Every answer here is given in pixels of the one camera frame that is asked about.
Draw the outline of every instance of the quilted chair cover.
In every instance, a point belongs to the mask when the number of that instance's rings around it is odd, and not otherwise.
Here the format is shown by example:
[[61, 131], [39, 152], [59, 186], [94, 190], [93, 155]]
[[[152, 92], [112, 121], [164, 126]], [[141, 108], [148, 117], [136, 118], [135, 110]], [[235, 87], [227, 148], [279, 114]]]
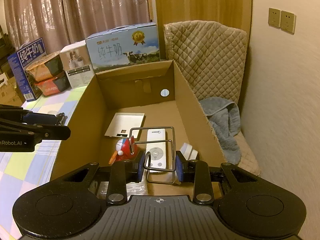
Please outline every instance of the quilted chair cover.
[[247, 33], [213, 21], [164, 25], [168, 59], [174, 59], [198, 100], [222, 97], [238, 103]]

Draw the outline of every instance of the table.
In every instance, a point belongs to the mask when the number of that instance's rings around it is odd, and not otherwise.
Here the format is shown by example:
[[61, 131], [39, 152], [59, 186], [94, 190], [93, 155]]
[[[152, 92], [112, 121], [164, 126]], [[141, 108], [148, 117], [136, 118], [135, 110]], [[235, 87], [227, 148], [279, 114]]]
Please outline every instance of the table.
[[[47, 114], [53, 110], [64, 112], [65, 125], [76, 108], [86, 87], [66, 90], [50, 97], [40, 96], [25, 102], [24, 109]], [[14, 240], [21, 233], [12, 217], [12, 207], [19, 196], [49, 182], [61, 141], [43, 140], [32, 153], [0, 152], [0, 239]]]

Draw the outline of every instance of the wooden panel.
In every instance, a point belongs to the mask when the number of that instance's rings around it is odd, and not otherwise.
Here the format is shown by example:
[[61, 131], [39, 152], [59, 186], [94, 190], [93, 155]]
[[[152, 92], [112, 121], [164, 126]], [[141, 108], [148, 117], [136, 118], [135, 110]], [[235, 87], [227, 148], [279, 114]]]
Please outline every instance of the wooden panel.
[[165, 58], [163, 24], [188, 20], [217, 21], [250, 34], [252, 0], [156, 0], [161, 58]]

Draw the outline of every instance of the remote control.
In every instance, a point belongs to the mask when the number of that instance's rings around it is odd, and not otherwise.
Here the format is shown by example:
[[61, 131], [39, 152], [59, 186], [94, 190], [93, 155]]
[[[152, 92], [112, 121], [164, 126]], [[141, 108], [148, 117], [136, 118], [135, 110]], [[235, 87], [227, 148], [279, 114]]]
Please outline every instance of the remote control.
[[[165, 140], [165, 129], [149, 129], [147, 133], [147, 141]], [[161, 143], [147, 143], [146, 153], [151, 153], [151, 167], [166, 169], [167, 158], [165, 151], [165, 142]]]

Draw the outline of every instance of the light blue milk box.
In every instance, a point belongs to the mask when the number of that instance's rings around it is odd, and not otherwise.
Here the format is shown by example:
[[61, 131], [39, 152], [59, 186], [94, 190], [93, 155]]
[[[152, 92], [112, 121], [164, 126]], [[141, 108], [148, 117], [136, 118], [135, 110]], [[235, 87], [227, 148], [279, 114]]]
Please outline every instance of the light blue milk box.
[[95, 73], [160, 60], [155, 23], [121, 26], [85, 40]]
[[47, 55], [43, 40], [39, 38], [19, 49], [8, 57], [9, 65], [14, 78], [27, 102], [36, 100], [42, 91], [35, 86], [33, 76], [25, 72], [25, 69], [34, 61]]

